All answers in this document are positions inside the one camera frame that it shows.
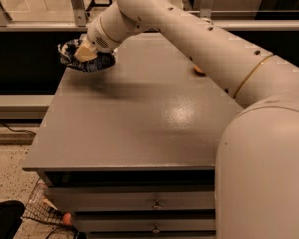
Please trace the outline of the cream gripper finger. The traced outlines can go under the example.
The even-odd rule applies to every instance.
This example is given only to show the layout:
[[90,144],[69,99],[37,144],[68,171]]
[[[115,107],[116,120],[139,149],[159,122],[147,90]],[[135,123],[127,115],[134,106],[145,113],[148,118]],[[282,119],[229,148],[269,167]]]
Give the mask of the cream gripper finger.
[[97,58],[96,48],[87,40],[83,40],[76,50],[74,57],[80,62],[87,62]]

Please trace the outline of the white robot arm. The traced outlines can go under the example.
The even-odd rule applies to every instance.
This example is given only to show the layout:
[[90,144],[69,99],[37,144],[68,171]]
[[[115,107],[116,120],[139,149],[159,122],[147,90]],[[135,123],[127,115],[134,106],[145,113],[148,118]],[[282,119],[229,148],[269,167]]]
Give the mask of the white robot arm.
[[299,68],[170,0],[115,0],[75,57],[92,60],[147,28],[243,107],[216,155],[216,238],[299,239]]

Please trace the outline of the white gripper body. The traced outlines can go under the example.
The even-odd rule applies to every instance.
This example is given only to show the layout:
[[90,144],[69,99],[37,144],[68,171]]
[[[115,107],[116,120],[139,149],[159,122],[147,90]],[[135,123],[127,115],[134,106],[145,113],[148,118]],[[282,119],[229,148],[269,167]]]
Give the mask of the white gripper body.
[[86,39],[93,47],[102,53],[110,53],[120,43],[112,40],[105,32],[101,25],[101,17],[95,18],[89,25]]

